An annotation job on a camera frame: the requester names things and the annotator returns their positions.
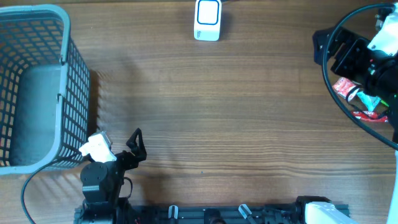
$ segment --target basket bottom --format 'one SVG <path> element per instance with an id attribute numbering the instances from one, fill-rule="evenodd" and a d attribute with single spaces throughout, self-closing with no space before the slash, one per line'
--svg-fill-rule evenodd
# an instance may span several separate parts
<path id="1" fill-rule="evenodd" d="M 9 153 L 11 166 L 39 162 L 52 149 L 60 76 L 60 65 L 39 65 L 21 75 Z"/>

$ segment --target wooden tabletop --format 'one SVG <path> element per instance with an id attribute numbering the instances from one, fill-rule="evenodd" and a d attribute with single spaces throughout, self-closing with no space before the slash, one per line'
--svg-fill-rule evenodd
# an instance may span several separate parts
<path id="1" fill-rule="evenodd" d="M 370 2 L 226 2 L 218 42 L 194 39 L 193 1 L 61 4 L 91 70 L 91 129 L 107 130 L 114 152 L 143 131 L 148 157 L 126 174 L 130 202 L 260 205 L 319 195 L 347 203 L 360 223 L 385 223 L 394 151 L 340 111 L 313 62 L 312 34 Z M 374 14 L 350 26 L 372 35 Z M 373 127 L 391 136 L 388 124 Z M 82 167 L 32 180 L 25 199 L 37 223 L 73 220 Z M 27 222 L 26 178 L 0 177 L 1 223 Z"/>

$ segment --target red snack package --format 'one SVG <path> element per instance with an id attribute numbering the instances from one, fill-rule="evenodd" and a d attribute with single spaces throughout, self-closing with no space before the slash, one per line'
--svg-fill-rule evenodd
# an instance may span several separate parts
<path id="1" fill-rule="evenodd" d="M 347 94 L 349 93 L 350 90 L 352 90 L 356 85 L 351 82 L 349 79 L 341 77 L 337 80 L 337 82 L 333 85 L 333 89 L 339 94 L 341 97 L 346 99 Z M 351 101 L 358 90 L 355 90 L 349 97 L 348 101 Z"/>
<path id="2" fill-rule="evenodd" d="M 370 111 L 352 111 L 351 114 L 354 115 L 356 118 L 360 119 L 361 121 L 369 121 L 369 122 L 388 122 L 388 117 L 384 116 L 380 119 L 377 119 L 377 117 L 379 117 L 379 114 L 375 113 L 375 112 L 370 112 Z"/>

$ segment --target wood grain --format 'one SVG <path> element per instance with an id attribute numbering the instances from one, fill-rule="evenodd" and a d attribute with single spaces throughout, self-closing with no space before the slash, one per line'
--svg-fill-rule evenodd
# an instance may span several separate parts
<path id="1" fill-rule="evenodd" d="M 114 152 L 137 127 L 144 133 L 148 160 L 126 174 L 131 203 L 259 205 L 321 195 L 348 203 L 360 223 L 385 222 L 394 151 L 344 116 L 313 62 L 315 30 L 369 3 L 228 2 L 219 42 L 193 38 L 192 2 L 61 4 L 93 77 L 90 126 L 108 130 Z M 349 27 L 371 36 L 373 15 Z M 392 134 L 388 124 L 372 127 Z M 37 223 L 73 220 L 81 167 L 29 184 Z M 2 223 L 26 223 L 26 178 L 0 177 Z"/>

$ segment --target white card reader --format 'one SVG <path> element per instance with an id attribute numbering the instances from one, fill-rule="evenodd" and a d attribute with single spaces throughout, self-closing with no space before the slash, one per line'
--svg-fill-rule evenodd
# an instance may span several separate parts
<path id="1" fill-rule="evenodd" d="M 193 35 L 196 40 L 217 41 L 220 37 L 221 1 L 197 0 Z"/>

